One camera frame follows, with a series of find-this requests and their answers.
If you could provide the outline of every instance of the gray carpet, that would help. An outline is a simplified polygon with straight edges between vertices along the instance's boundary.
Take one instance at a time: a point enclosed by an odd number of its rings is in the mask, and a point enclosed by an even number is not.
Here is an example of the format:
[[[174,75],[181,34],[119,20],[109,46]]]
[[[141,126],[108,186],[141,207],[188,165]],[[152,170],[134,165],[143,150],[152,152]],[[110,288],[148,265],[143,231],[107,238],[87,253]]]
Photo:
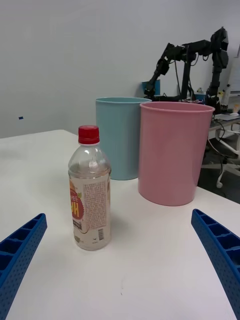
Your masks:
[[[224,141],[235,148],[237,138],[238,137],[234,135],[227,139],[224,139]],[[217,150],[221,151],[222,153],[230,155],[231,157],[234,156],[232,152],[225,148],[216,139],[211,139],[211,143]],[[203,164],[209,163],[220,163],[219,156],[215,154],[211,149],[205,153],[205,157],[203,160]],[[216,183],[219,175],[219,169],[201,169],[198,186],[210,192],[213,192],[216,195],[225,197],[240,204],[240,177],[230,172],[224,172],[221,179],[223,186],[221,189],[218,189],[216,187]]]

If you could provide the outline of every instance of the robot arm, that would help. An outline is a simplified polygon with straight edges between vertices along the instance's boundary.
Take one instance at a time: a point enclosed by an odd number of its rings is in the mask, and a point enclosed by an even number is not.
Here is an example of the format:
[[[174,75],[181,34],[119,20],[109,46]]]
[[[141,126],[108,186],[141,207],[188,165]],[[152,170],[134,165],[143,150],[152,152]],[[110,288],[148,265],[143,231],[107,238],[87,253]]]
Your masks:
[[[186,99],[189,89],[191,63],[196,59],[197,53],[204,57],[208,57],[212,54],[212,81],[207,90],[206,104],[218,109],[219,102],[217,100],[218,88],[220,85],[219,78],[222,69],[225,69],[228,65],[227,48],[228,34],[223,27],[211,36],[210,41],[201,40],[185,43],[182,46],[174,46],[173,44],[168,43],[161,58],[157,62],[153,77],[146,85],[144,91],[145,95],[153,101],[179,101]],[[165,75],[168,72],[171,60],[184,61],[184,72],[180,95],[154,97],[155,83],[160,75]]]

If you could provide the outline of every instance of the clear plastic bottle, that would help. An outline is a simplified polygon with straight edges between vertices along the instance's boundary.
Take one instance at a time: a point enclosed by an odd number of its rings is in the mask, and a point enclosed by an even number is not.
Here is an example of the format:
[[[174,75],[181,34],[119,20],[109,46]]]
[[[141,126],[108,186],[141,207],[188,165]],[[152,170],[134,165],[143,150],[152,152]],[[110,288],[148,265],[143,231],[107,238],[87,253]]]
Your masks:
[[[111,239],[111,165],[99,147],[99,128],[78,128],[80,147],[68,164],[73,233],[85,250],[101,249]]]

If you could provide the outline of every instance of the nutrition label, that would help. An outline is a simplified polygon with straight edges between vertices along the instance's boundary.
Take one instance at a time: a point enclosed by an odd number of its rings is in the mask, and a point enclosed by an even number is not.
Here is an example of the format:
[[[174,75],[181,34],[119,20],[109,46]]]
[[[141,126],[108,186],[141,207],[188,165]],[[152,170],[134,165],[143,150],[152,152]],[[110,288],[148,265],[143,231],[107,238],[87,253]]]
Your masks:
[[[83,185],[85,210],[89,229],[106,225],[106,193],[108,181]]]

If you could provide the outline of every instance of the white tabletop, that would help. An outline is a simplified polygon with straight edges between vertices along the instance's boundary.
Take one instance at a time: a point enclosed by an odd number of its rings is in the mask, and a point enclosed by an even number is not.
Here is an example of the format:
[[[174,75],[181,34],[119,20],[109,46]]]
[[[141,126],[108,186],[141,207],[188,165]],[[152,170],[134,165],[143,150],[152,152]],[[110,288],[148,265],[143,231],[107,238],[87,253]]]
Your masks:
[[[192,203],[161,206],[137,179],[112,180],[112,240],[84,251],[69,195],[77,147],[63,130],[0,140],[0,240],[38,213],[48,224],[7,320],[235,320],[191,215],[198,208],[240,235],[240,205],[197,188]]]

